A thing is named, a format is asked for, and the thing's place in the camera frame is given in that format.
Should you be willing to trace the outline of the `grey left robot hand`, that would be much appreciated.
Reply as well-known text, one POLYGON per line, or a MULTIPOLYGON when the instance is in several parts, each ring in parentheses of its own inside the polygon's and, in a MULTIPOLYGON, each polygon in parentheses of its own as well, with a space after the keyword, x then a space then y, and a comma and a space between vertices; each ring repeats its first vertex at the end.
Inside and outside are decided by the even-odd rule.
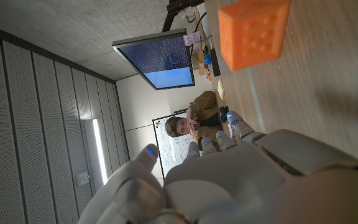
POLYGON ((160 183, 146 145, 96 192, 80 223, 358 223, 358 160, 308 136, 254 131, 236 112, 224 132, 188 146, 160 183))

